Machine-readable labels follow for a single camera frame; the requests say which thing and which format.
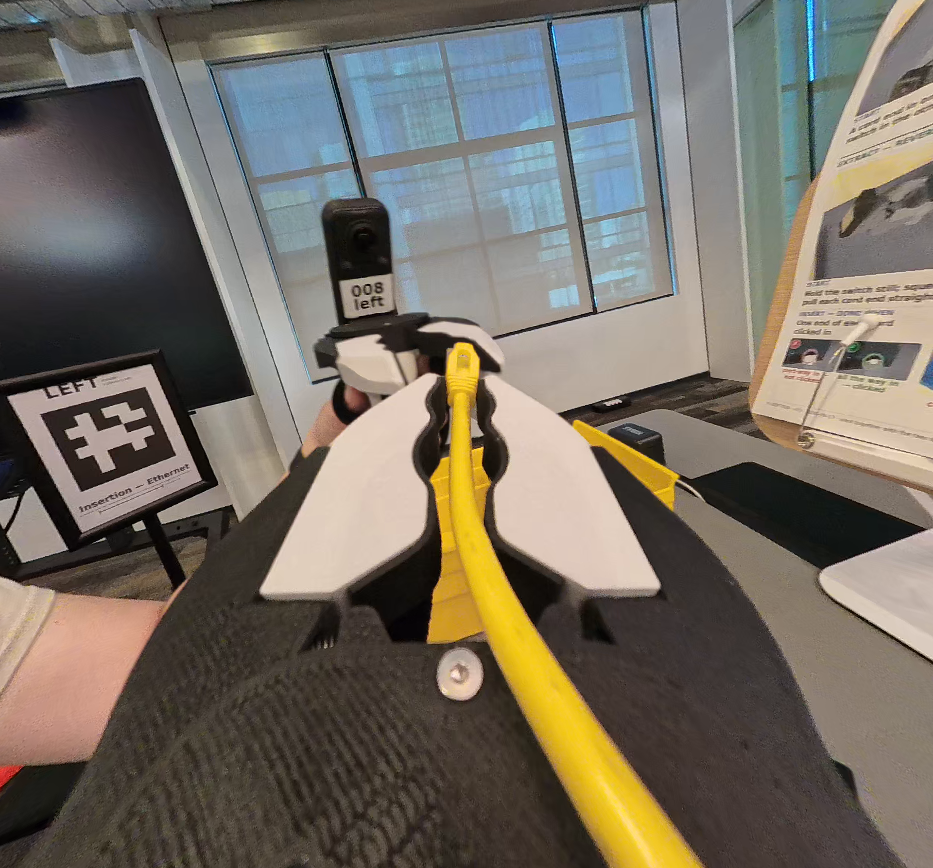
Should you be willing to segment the yellow plastic bin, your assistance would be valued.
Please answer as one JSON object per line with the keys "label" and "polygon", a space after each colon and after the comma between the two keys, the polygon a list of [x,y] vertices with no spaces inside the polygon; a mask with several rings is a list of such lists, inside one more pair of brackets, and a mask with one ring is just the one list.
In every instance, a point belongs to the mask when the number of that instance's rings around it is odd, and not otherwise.
{"label": "yellow plastic bin", "polygon": [[[679,475],[606,432],[574,420],[572,427],[594,449],[608,453],[668,509],[674,509]],[[431,599],[427,643],[444,644],[479,637],[482,620],[470,592],[456,547],[449,511],[449,457],[443,457],[431,477],[440,530],[440,571]]]}

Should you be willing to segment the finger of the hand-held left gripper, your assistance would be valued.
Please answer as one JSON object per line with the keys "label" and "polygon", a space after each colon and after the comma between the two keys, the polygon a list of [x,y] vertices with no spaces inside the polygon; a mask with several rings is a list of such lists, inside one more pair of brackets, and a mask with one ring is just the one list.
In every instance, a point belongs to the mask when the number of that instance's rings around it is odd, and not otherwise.
{"label": "finger of the hand-held left gripper", "polygon": [[367,396],[390,396],[419,376],[416,349],[394,352],[380,338],[350,338],[336,343],[336,369],[344,384]]}
{"label": "finger of the hand-held left gripper", "polygon": [[447,357],[459,343],[469,344],[477,353],[482,373],[501,373],[505,356],[484,329],[467,319],[429,319],[414,331],[414,345],[426,357],[431,372],[443,374]]}

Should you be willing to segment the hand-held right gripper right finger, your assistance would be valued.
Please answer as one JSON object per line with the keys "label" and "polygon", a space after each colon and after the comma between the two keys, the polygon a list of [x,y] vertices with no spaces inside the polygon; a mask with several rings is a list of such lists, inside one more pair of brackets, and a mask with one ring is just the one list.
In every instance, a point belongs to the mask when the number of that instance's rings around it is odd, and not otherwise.
{"label": "hand-held right gripper right finger", "polygon": [[605,449],[500,375],[477,417],[491,480],[484,528],[535,625],[574,617],[583,639],[624,639],[617,616],[662,597],[662,505]]}

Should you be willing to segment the printed instruction sheet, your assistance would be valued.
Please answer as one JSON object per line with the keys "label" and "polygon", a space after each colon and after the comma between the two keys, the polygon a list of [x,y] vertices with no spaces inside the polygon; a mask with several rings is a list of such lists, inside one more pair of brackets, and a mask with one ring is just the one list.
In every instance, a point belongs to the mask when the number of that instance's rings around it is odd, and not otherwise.
{"label": "printed instruction sheet", "polygon": [[931,0],[896,0],[832,135],[752,413],[837,460],[932,461]]}

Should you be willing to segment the black sign stand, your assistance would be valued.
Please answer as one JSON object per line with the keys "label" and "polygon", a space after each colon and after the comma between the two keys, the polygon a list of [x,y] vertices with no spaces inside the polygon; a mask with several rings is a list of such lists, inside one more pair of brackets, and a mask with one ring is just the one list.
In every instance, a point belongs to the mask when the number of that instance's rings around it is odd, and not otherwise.
{"label": "black sign stand", "polygon": [[236,521],[231,505],[148,526],[124,528],[74,551],[25,561],[2,531],[2,579],[49,582],[94,595],[159,596],[171,593],[200,565]]}

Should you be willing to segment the person's left hand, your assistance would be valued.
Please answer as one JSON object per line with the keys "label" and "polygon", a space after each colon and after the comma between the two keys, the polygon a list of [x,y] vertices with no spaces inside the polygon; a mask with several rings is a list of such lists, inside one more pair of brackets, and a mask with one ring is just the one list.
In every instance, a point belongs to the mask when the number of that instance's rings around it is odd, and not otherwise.
{"label": "person's left hand", "polygon": [[321,408],[305,436],[299,454],[307,458],[315,450],[332,445],[350,424],[370,408],[371,401],[366,393],[338,381],[330,400]]}

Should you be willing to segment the small black box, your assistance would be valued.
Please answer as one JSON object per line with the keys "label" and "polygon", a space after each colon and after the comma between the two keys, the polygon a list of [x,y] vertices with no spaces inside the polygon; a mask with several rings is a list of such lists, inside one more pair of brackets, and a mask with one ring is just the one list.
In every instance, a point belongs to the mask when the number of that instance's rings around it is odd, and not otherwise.
{"label": "small black box", "polygon": [[626,421],[611,426],[607,435],[659,465],[667,465],[663,439],[659,431]]}

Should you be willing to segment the black monitor screen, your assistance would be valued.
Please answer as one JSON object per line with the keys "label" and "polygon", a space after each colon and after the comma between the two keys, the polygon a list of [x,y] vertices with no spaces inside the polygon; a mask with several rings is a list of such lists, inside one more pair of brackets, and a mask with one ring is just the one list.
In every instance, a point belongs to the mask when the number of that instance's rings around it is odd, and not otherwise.
{"label": "black monitor screen", "polygon": [[196,411],[253,387],[140,79],[2,98],[1,376],[159,350]]}

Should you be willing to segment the framed marker sign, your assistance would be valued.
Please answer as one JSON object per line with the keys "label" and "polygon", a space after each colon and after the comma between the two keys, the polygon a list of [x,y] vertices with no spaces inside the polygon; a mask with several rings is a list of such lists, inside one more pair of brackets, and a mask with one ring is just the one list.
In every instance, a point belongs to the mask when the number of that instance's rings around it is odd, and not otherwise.
{"label": "framed marker sign", "polygon": [[1,415],[70,551],[218,485],[158,349],[3,380]]}

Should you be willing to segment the large window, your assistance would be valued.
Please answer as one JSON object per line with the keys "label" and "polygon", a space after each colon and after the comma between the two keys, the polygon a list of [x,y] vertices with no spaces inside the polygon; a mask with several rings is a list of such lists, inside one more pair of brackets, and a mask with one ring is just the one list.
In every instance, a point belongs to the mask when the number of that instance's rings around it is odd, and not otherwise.
{"label": "large window", "polygon": [[399,310],[507,336],[674,294],[647,14],[216,65],[299,346],[335,323],[321,210],[388,211]]}

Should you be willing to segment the white stand base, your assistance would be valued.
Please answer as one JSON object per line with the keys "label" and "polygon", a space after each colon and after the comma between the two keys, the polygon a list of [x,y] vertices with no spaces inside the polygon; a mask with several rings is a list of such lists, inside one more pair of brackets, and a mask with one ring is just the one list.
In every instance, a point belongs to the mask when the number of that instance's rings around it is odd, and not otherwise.
{"label": "white stand base", "polygon": [[823,592],[932,659],[932,530],[846,559],[818,574]]}

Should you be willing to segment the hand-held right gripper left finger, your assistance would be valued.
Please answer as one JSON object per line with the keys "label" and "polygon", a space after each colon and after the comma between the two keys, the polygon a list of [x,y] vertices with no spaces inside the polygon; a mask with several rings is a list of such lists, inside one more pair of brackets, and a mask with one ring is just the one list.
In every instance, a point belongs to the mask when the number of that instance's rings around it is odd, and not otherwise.
{"label": "hand-held right gripper left finger", "polygon": [[441,565],[431,477],[446,412],[442,378],[425,374],[346,428],[324,454],[259,595],[369,607],[391,633],[425,635]]}

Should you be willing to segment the person's left forearm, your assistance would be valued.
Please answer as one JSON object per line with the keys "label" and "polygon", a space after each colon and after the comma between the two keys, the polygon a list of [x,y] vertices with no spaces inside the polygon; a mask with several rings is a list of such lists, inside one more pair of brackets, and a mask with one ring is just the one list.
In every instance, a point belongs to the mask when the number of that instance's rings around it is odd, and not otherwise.
{"label": "person's left forearm", "polygon": [[2,767],[86,762],[167,600],[56,592],[31,650],[1,692]]}

